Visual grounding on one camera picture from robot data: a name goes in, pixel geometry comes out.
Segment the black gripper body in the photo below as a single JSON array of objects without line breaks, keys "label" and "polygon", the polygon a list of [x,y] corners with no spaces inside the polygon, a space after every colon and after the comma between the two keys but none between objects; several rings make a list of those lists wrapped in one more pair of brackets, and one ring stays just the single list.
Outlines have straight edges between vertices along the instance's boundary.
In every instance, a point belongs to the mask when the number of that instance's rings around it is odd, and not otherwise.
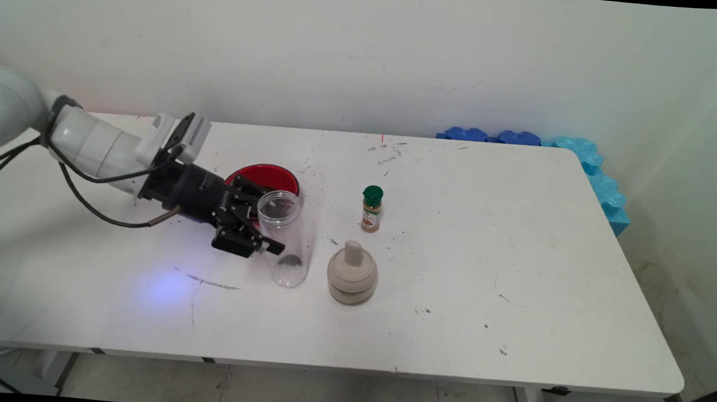
[{"label": "black gripper body", "polygon": [[[215,227],[214,214],[225,208],[226,180],[196,164],[162,159],[157,170],[147,175],[139,199],[158,201],[164,209],[178,208],[178,214]],[[251,208],[233,206],[232,209]]]}]

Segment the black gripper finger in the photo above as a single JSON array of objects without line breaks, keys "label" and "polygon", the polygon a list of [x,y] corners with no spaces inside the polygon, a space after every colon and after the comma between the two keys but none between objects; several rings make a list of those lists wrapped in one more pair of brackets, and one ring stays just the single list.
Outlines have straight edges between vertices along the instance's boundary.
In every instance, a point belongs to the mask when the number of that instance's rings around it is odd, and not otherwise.
[{"label": "black gripper finger", "polygon": [[220,208],[215,212],[214,220],[217,234],[211,245],[215,249],[239,257],[252,257],[260,252],[280,255],[285,250],[285,244],[259,231],[248,209]]},{"label": "black gripper finger", "polygon": [[224,206],[225,208],[247,206],[256,210],[261,197],[270,191],[266,186],[261,186],[242,175],[237,175],[226,181]]}]

